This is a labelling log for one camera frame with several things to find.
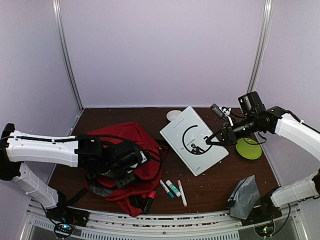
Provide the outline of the red backpack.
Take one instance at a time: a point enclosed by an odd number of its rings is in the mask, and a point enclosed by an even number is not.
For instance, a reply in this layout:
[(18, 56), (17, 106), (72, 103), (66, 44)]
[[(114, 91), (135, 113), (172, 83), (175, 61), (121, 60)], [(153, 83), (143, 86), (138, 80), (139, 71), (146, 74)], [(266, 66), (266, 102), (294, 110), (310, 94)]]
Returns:
[[(143, 214), (148, 193), (162, 178), (162, 167), (169, 145), (154, 139), (136, 122), (121, 123), (93, 130), (79, 142), (85, 169), (84, 188), (67, 201), (69, 206), (90, 192), (97, 198), (117, 203), (131, 217)], [(134, 173), (135, 181), (117, 188), (115, 180)]]

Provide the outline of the white Great Gatsby book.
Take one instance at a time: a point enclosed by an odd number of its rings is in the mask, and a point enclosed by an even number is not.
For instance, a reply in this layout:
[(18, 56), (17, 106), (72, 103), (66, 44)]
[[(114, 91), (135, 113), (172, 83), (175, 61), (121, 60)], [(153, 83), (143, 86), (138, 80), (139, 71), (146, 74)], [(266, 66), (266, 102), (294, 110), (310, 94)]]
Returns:
[(196, 177), (229, 155), (223, 146), (206, 143), (213, 132), (192, 106), (170, 121), (160, 134)]

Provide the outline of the grey pencil pouch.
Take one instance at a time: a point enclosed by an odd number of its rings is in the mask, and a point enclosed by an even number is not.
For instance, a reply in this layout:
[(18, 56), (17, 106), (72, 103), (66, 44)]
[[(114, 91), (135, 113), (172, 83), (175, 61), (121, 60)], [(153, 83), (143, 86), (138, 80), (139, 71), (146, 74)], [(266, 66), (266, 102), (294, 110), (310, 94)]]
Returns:
[(246, 220), (260, 197), (255, 175), (242, 179), (227, 200), (230, 216)]

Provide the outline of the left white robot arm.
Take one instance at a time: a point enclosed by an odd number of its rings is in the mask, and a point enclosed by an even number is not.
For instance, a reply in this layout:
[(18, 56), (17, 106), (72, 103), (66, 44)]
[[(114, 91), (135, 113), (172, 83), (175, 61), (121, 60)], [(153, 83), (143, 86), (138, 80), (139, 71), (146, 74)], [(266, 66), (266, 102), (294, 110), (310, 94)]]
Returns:
[(129, 139), (120, 143), (103, 143), (100, 136), (43, 136), (16, 130), (7, 123), (0, 136), (0, 178), (13, 181), (27, 195), (32, 196), (61, 222), (72, 218), (71, 203), (63, 193), (49, 187), (26, 162), (54, 163), (88, 170), (116, 181), (133, 180), (133, 171), (150, 161), (151, 157), (141, 146)]

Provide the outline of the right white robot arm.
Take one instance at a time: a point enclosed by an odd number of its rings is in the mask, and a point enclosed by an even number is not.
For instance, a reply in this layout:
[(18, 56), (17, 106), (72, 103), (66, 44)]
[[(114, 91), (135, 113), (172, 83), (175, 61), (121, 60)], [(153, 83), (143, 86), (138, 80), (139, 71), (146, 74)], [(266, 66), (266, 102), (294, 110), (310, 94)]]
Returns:
[(268, 141), (263, 147), (279, 187), (270, 190), (256, 210), (259, 220), (268, 220), (276, 208), (320, 198), (320, 132), (292, 111), (280, 106), (266, 107), (256, 91), (238, 98), (241, 117), (227, 120), (216, 104), (210, 106), (223, 120), (212, 135), (204, 137), (209, 146), (234, 146), (252, 136)]

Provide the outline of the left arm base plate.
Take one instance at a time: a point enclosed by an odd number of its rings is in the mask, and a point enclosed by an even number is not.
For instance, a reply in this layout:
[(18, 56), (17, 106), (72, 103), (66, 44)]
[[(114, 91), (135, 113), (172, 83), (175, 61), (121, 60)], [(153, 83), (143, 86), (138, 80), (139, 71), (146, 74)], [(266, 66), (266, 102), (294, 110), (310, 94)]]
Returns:
[(55, 222), (63, 222), (77, 227), (86, 227), (90, 213), (85, 210), (68, 207), (66, 210), (47, 209), (46, 215)]

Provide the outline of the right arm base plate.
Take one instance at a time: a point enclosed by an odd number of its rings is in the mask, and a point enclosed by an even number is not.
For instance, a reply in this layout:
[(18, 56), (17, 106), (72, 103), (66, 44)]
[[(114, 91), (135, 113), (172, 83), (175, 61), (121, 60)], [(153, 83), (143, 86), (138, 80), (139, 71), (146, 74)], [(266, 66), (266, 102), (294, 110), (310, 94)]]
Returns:
[(241, 220), (242, 226), (256, 225), (282, 216), (279, 207), (257, 206), (252, 209), (247, 219)]

